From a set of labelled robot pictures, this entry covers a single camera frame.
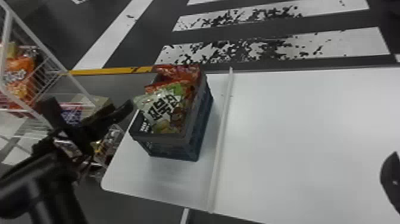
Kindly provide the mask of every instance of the wire shelf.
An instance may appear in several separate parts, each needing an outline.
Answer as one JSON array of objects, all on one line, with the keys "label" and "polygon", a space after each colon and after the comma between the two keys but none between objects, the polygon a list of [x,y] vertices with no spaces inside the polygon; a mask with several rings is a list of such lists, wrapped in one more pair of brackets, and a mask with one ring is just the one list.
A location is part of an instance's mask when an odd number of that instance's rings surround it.
[{"label": "wire shelf", "polygon": [[63,76],[69,78],[78,94],[87,99],[85,103],[57,99],[63,109],[63,118],[75,125],[90,116],[96,110],[93,97],[4,0],[0,0],[0,6],[0,114],[12,114],[12,120],[21,123],[13,134],[4,133],[0,127],[0,135],[35,139],[45,136],[52,126],[38,112],[37,104],[45,97],[57,94],[52,87]]}]

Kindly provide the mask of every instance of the white surface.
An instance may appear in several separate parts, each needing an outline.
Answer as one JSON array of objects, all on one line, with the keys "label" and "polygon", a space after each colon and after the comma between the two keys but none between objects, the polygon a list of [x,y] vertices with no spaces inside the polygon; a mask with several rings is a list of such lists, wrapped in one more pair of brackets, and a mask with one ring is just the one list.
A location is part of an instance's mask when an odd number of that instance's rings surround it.
[{"label": "white surface", "polygon": [[275,224],[399,223],[379,183],[400,148],[399,74],[237,74],[215,212]]},{"label": "white surface", "polygon": [[[178,19],[173,31],[212,28],[215,27],[215,23],[206,24],[204,21],[213,21],[218,17],[224,17],[226,15],[231,15],[232,19],[230,21],[233,21],[233,18],[235,18],[235,22],[238,24],[257,23],[265,20],[272,20],[263,14],[259,14],[256,18],[256,21],[249,21],[249,18],[254,16],[255,11],[268,12],[274,8],[278,11],[278,14],[283,13],[284,8],[289,8],[289,10],[286,11],[287,14],[294,16],[301,14],[301,17],[310,17],[368,10],[369,6],[366,0],[296,0],[275,2],[272,4],[253,5],[250,7],[232,8],[209,13],[183,15]],[[232,25],[224,24],[224,21],[226,20],[219,22],[218,27]]]},{"label": "white surface", "polygon": [[198,162],[150,157],[127,132],[103,177],[103,189],[206,210],[227,77],[208,76],[214,104]]},{"label": "white surface", "polygon": [[74,70],[101,69],[152,0],[132,0],[75,65]]}]

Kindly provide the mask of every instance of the snack bag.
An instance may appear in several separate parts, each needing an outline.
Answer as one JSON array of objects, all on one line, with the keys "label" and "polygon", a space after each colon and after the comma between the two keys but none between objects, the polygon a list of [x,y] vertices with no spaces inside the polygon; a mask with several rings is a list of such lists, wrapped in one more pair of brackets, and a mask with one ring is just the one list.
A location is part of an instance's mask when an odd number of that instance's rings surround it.
[{"label": "snack bag", "polygon": [[182,96],[175,95],[173,91],[159,89],[152,94],[145,94],[133,99],[139,110],[143,111],[143,115],[155,125],[161,119],[170,121],[172,111],[178,106]]},{"label": "snack bag", "polygon": [[[34,69],[35,61],[31,57],[7,60],[7,70],[5,72],[6,88],[27,104],[31,103],[35,94],[35,84],[32,76],[28,77]],[[20,108],[20,106],[11,102],[10,108]]]},{"label": "snack bag", "polygon": [[168,91],[173,91],[175,95],[185,96],[186,90],[188,88],[189,80],[186,79],[177,79],[177,80],[169,80],[165,82],[157,82],[151,85],[145,86],[145,90],[147,94],[152,94],[153,92],[159,89],[166,89]]},{"label": "snack bag", "polygon": [[81,103],[63,102],[60,104],[62,108],[61,116],[70,125],[80,123],[83,106]]}]

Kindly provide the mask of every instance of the floor marking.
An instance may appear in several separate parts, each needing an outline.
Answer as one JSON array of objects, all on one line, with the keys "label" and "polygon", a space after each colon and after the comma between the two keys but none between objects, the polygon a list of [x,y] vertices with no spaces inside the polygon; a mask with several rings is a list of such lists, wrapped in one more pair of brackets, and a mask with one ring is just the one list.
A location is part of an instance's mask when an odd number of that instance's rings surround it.
[{"label": "floor marking", "polygon": [[378,27],[166,45],[155,64],[242,63],[390,54]]},{"label": "floor marking", "polygon": [[174,31],[368,10],[366,0],[297,0],[181,16]]},{"label": "floor marking", "polygon": [[73,70],[103,68],[151,2],[152,0],[132,0],[85,53]]}]

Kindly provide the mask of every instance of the yellow rail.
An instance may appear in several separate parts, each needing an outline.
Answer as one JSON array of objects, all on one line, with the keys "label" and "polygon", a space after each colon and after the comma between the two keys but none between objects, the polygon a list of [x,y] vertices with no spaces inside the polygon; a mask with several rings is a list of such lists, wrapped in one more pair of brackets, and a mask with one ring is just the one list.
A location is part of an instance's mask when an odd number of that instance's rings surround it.
[{"label": "yellow rail", "polygon": [[101,74],[136,74],[153,71],[153,66],[145,67],[122,67],[109,69],[70,70],[73,76],[97,76]]}]

